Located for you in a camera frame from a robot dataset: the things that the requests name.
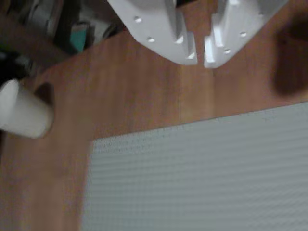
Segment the wooden table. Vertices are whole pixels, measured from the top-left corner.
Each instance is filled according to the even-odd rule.
[[[180,66],[122,32],[27,82],[50,83],[55,121],[42,139],[8,135],[0,167],[0,227],[75,231],[91,140],[308,99],[306,42],[285,28],[308,11],[291,0],[223,67],[203,67],[214,0],[185,5],[199,65]]]

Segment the screw hole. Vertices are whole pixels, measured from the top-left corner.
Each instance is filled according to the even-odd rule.
[[[225,49],[223,52],[224,52],[225,54],[230,54],[230,53],[231,53],[231,50],[230,50],[230,49]]]
[[[154,39],[154,38],[152,38],[152,37],[148,37],[148,38],[147,38],[147,40],[148,40],[148,42],[150,42],[150,43],[155,42],[155,39]]]
[[[240,36],[241,36],[242,38],[246,37],[246,36],[247,36],[247,32],[242,31],[242,32],[240,33]]]
[[[135,23],[141,23],[142,19],[140,17],[138,17],[138,16],[135,16],[134,17],[134,21],[135,21]]]

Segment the paper cup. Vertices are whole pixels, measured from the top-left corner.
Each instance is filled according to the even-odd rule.
[[[46,134],[52,121],[52,108],[17,80],[3,84],[0,89],[0,129],[38,138]]]

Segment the teal object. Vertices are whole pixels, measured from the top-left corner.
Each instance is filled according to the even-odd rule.
[[[82,52],[86,43],[87,29],[81,29],[71,32],[70,43],[78,52]]]

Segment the gray mat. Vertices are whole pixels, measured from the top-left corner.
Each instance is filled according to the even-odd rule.
[[[307,231],[308,104],[96,140],[83,231]]]

